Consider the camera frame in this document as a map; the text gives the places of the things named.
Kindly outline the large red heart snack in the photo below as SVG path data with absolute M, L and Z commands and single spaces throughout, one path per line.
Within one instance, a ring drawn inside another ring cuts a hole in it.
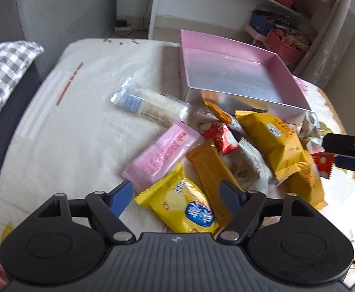
M 335 160 L 335 155 L 328 152 L 318 152 L 312 154 L 312 157 L 319 172 L 319 176 L 324 179 L 329 179 Z

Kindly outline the white nut snack pack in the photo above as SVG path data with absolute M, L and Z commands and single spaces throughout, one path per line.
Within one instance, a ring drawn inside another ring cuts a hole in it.
M 268 195 L 280 185 L 259 150 L 246 138 L 241 138 L 237 148 L 225 155 L 224 160 L 243 191 Z

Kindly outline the golden orange snack bar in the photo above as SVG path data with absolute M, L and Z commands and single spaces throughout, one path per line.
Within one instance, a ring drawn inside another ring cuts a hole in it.
M 219 155 L 213 139 L 206 140 L 186 155 L 193 164 L 203 185 L 204 192 L 220 227 L 226 226 L 233 218 L 220 198 L 219 187 L 223 180 L 238 187 L 235 177 Z

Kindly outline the yellow chips snack pack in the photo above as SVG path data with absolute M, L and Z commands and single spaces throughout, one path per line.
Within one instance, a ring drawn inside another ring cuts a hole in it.
M 135 196 L 175 233 L 215 233 L 218 223 L 204 193 L 190 180 L 182 163 Z

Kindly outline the yellow waffle sandwich pack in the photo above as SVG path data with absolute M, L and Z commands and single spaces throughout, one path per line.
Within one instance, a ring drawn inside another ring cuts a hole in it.
M 284 121 L 273 114 L 254 111 L 237 110 L 235 115 L 277 180 L 285 180 L 298 172 L 309 179 L 312 177 L 314 160 Z

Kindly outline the small red heart snack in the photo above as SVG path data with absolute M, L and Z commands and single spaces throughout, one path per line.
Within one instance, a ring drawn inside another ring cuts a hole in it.
M 213 121 L 210 123 L 203 123 L 199 126 L 199 131 L 204 138 L 213 139 L 217 151 L 222 155 L 238 149 L 238 142 L 234 138 L 228 126 L 220 121 Z

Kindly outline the pink wafer snack pack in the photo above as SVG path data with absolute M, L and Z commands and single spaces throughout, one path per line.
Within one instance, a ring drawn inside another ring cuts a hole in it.
M 172 123 L 133 161 L 126 164 L 122 176 L 140 193 L 167 175 L 200 138 L 200 134 L 181 121 Z

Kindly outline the orange and white snack pack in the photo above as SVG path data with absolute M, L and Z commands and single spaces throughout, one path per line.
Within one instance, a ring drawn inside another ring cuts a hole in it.
M 240 125 L 240 123 L 236 120 L 234 116 L 229 114 L 228 112 L 222 110 L 215 103 L 203 100 L 204 105 L 211 111 L 211 113 L 221 122 L 225 123 L 231 130 L 235 130 L 243 135 L 245 135 L 245 130 Z

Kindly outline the clear rice cracker pack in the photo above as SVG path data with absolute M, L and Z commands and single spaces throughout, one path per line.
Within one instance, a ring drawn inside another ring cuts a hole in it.
M 188 123 L 192 107 L 173 96 L 134 82 L 129 76 L 110 98 L 112 104 L 163 127 Z

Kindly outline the beige curtain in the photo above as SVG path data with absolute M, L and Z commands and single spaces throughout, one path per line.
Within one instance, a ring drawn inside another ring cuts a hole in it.
M 355 34 L 355 0 L 336 0 L 329 18 L 293 75 L 324 88 Z

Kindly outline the pink plastic basket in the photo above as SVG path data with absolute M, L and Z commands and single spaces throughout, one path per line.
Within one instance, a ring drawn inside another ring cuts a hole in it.
M 305 52 L 295 49 L 287 43 L 283 42 L 275 34 L 273 29 L 269 31 L 265 44 L 270 49 L 270 51 L 277 54 L 281 60 L 289 64 L 298 65 L 298 63 L 305 55 Z

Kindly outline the pink and silver cardboard box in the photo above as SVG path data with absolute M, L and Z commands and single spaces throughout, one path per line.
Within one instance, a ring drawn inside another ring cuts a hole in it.
M 192 106 L 208 100 L 222 110 L 267 112 L 300 124 L 310 106 L 280 57 L 221 36 L 182 30 L 181 97 Z

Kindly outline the blue storage box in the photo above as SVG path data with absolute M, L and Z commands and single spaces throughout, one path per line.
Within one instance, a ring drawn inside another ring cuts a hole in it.
M 277 25 L 272 22 L 272 19 L 267 20 L 263 15 L 258 15 L 256 13 L 251 14 L 249 24 L 263 36 L 267 36 L 270 30 L 277 27 Z

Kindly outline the white bookshelf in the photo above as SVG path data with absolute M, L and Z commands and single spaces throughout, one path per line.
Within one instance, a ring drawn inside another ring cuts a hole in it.
M 276 0 L 153 0 L 148 37 L 179 41 L 180 30 L 194 30 L 248 41 L 244 30 L 255 9 L 287 17 L 305 32 L 323 28 L 336 0 L 295 0 L 291 8 Z

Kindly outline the grey checkered cushion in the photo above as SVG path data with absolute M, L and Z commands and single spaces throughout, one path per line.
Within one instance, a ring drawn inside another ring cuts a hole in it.
M 0 112 L 27 69 L 44 51 L 36 42 L 0 43 Z

